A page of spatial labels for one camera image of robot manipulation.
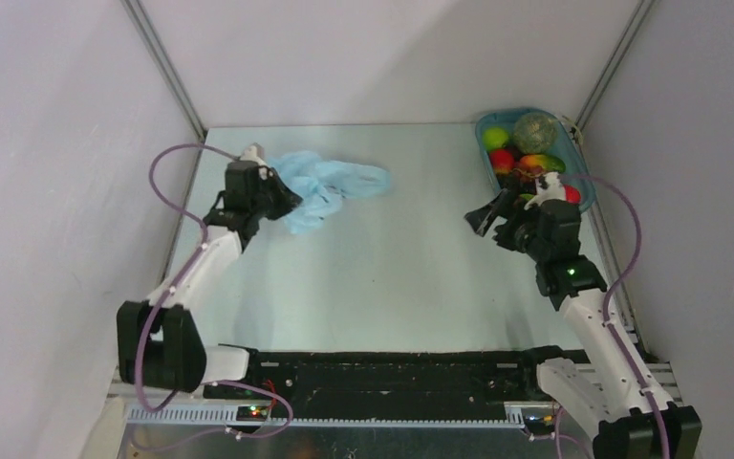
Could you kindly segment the dark purple fake grape bunch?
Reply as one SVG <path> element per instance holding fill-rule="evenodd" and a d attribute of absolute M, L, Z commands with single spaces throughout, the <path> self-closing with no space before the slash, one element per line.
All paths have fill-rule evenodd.
<path fill-rule="evenodd" d="M 522 182 L 518 176 L 507 175 L 499 177 L 500 192 L 506 195 L 518 196 L 521 193 Z"/>

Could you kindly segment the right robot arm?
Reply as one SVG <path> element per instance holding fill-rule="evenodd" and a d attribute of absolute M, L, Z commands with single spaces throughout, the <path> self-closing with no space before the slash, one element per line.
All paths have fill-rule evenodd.
<path fill-rule="evenodd" d="M 551 396 L 584 429 L 595 458 L 692 458 L 702 421 L 661 386 L 611 306 L 611 289 L 581 252 L 578 206 L 549 199 L 527 208 L 511 192 L 471 210 L 479 236 L 533 260 L 539 293 L 571 327 L 599 383 L 579 375 L 570 359 L 551 357 L 522 368 L 521 393 Z"/>

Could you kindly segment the light blue printed plastic bag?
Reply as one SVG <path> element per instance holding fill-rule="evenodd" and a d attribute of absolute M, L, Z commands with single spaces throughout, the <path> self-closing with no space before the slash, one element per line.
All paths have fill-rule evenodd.
<path fill-rule="evenodd" d="M 312 151 L 286 153 L 269 160 L 301 204 L 281 220 L 291 234 L 320 229 L 344 202 L 377 197 L 392 187 L 388 170 L 367 164 L 327 160 Z"/>

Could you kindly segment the red fake grape bunch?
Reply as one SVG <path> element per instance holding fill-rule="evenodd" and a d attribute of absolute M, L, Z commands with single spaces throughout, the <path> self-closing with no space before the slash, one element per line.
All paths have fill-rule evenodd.
<path fill-rule="evenodd" d="M 524 185 L 537 181 L 543 175 L 543 169 L 540 166 L 536 166 L 535 168 L 517 166 L 511 170 L 511 175 Z"/>

